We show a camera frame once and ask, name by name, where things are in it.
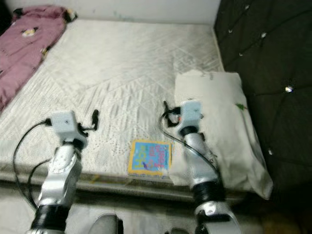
colorful card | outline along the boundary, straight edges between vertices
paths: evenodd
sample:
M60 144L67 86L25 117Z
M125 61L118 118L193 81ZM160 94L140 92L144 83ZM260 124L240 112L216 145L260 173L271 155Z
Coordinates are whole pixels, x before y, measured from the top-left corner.
M171 166L171 143L135 140L132 143L129 174L163 176Z

quilted pattern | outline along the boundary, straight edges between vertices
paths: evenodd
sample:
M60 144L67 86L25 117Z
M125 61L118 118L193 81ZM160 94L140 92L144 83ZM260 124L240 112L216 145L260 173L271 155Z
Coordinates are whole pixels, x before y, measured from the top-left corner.
M127 176L134 139L168 141L157 127L162 102L174 103L175 76L191 69L222 70L208 25L76 20L0 115L2 169L34 123L74 110L87 126L99 109L99 129L90 133L83 171ZM22 145L18 165L51 157L56 146L52 128L37 129Z

pink clothing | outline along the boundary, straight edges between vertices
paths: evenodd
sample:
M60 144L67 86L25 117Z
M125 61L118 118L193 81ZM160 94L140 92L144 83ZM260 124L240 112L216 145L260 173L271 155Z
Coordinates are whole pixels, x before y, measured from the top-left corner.
M39 67L42 50L64 32L65 12L51 5L25 7L0 37L0 112Z

black cable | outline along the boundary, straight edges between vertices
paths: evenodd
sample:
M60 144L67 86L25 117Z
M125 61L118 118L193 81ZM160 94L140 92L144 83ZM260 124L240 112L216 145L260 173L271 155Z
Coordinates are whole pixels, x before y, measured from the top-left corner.
M28 198L30 199L31 203L32 204L35 204L35 200L34 200L34 197L33 197L33 188L31 187L31 179L36 171L36 169L41 166L42 164L46 163L46 162L49 162L51 159L47 159L47 160L44 160L40 163L38 163L35 167L33 167L31 173L29 174L29 177L28 177L28 180L27 180L27 185L26 185L26 188L28 190Z
M15 161L16 161L16 155L17 155L17 152L20 148L20 145L22 144L23 140L25 139L25 137L34 129L36 128L37 126L40 126L40 125L47 125L47 126L51 126L51 120L50 119L46 119L46 120L43 120L39 123L36 123L35 125L33 125L30 129L27 130L27 132L22 136L22 138L20 139L18 145L16 146L15 148L15 151L13 153L13 160L12 160L12 165L13 165L13 171L14 171L14 175L15 175L15 183L16 183L16 186L20 192L20 194L22 195L22 197L34 208L36 209L37 206L34 202L31 201L31 199L26 195L26 193L23 191L22 189L22 186L21 186L21 183L20 183L20 180L19 180L19 177L18 177L18 171L17 171L17 168L16 168L16 164L15 164Z
M202 160L204 160L204 161L212 168L212 170L214 171L214 173L217 175L219 182L222 184L222 179L221 179L221 174L220 174L220 172L215 168L215 166L214 166L204 155L202 155L199 151L197 151L196 149L194 149L192 146L188 145L186 142L183 142L182 140L180 140L180 139L174 137L173 135L170 135L169 133L167 133L167 132L163 129L162 120L163 120L163 119L165 118L165 116L168 115L168 114L170 114L170 111L164 112L164 113L162 114L162 116L159 118L158 124L159 124L159 128L160 128L160 130L162 131L162 133L163 133L166 137L168 137L168 138L170 138L170 139L172 139L172 140L174 140L174 141L180 143L181 145L185 146L185 147L188 148L189 150L193 151L197 156L199 156Z

white pillow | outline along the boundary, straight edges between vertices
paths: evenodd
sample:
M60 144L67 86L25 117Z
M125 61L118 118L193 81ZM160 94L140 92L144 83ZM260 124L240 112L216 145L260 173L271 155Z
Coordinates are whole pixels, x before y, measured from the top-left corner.
M237 73L192 70L175 81L175 104L200 100L204 118L200 131L221 170L227 189L255 192L269 199L273 182L266 170L259 141ZM187 185L183 146L175 143L169 171L175 185Z

